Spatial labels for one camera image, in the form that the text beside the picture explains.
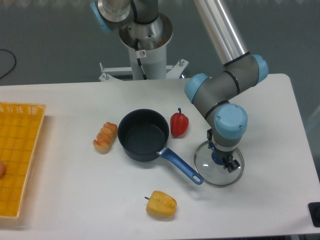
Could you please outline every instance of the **yellow basket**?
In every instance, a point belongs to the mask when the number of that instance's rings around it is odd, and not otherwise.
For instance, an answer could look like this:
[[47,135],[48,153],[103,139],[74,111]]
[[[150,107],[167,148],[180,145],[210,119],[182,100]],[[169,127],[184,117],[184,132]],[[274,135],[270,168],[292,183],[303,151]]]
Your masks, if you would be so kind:
[[17,218],[46,105],[0,102],[0,218]]

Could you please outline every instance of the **red bell pepper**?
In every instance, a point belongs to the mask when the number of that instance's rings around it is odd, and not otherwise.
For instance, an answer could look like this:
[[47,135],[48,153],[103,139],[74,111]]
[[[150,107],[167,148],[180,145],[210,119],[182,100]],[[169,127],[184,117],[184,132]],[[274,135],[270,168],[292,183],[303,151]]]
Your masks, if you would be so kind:
[[178,111],[179,112],[173,114],[170,119],[171,134],[175,138],[184,134],[189,125],[189,119],[181,113],[180,107],[178,108]]

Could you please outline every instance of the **yellow bell pepper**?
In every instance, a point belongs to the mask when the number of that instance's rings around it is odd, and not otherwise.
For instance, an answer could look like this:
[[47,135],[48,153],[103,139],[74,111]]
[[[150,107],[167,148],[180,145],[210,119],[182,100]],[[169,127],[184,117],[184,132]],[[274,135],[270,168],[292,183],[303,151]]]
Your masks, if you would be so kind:
[[176,212],[177,201],[162,191],[154,191],[146,205],[145,210],[155,216],[171,217]]

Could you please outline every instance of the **warning sticker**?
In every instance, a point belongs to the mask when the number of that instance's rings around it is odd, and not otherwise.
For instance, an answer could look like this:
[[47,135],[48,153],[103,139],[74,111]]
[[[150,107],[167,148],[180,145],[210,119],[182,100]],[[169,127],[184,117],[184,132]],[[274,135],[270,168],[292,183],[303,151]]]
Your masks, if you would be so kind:
[[135,55],[137,59],[145,58],[147,56],[147,52],[146,50],[142,49],[142,50],[135,51]]

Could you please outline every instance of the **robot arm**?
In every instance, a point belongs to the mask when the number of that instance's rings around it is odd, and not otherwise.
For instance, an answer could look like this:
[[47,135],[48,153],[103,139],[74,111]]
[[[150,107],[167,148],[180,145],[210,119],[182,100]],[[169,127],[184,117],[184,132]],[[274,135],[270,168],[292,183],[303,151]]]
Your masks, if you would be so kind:
[[233,160],[247,128],[246,111],[229,100],[265,79],[269,69],[259,55],[250,55],[223,0],[194,0],[225,71],[214,78],[201,73],[192,77],[185,93],[212,127],[212,149],[231,173],[239,167]]
[[[186,84],[185,93],[211,126],[209,147],[232,172],[238,168],[233,152],[246,131],[248,117],[242,107],[229,100],[265,79],[268,65],[261,56],[250,54],[224,0],[194,3],[225,71],[214,78],[203,73],[195,75]],[[150,79],[166,78],[166,44],[172,37],[172,25],[159,13],[158,0],[98,0],[91,7],[106,28],[119,28],[120,38],[129,49],[133,79],[146,75]],[[145,69],[143,60],[136,57],[138,50],[147,52]]]

